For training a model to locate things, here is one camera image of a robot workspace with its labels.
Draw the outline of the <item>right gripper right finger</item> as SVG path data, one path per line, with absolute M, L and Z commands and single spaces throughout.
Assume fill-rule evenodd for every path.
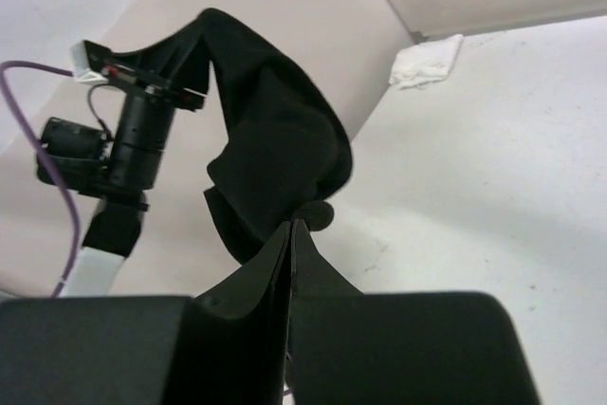
M 363 294 L 320 254 L 304 221 L 290 238 L 288 385 L 296 404 L 347 404 L 356 371 L 352 312 Z

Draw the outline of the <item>black tank top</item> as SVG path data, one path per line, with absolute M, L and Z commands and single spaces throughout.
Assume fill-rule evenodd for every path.
M 207 173 L 212 222 L 229 254 L 251 260 L 286 221 L 326 229 L 328 198 L 351 177 L 350 139 L 308 75 L 253 29 L 219 9 L 199 18 L 228 142 Z

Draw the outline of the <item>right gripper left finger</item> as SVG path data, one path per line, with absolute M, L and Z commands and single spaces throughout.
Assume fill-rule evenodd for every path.
M 250 261 L 196 298 L 206 324 L 205 387 L 221 404 L 283 402 L 289 237 L 284 222 Z

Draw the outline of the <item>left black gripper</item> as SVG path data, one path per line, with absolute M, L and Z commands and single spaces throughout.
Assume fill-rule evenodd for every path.
M 51 118 L 40 141 L 70 190 L 87 196 L 153 188 L 175 111 L 203 107 L 210 57 L 198 20 L 142 49 L 103 59 L 106 83 L 124 95 L 115 130 Z

